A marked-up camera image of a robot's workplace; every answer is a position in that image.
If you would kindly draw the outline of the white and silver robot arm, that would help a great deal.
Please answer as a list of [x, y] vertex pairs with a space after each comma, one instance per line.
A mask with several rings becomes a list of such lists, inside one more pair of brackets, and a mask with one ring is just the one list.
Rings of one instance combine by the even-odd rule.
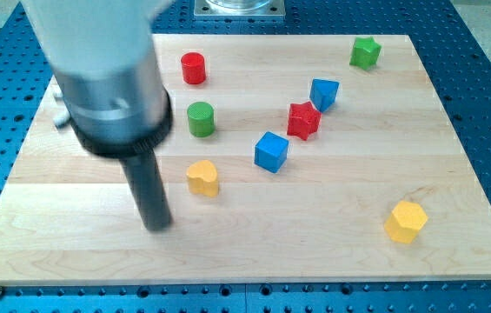
[[172, 126], [150, 25], [172, 0], [23, 0], [79, 143], [102, 157], [157, 146]]

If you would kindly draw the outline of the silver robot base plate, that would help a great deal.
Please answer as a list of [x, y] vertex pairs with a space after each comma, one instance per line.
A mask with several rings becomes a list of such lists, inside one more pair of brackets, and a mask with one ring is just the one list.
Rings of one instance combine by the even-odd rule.
[[195, 0], [196, 17], [284, 17], [284, 0]]

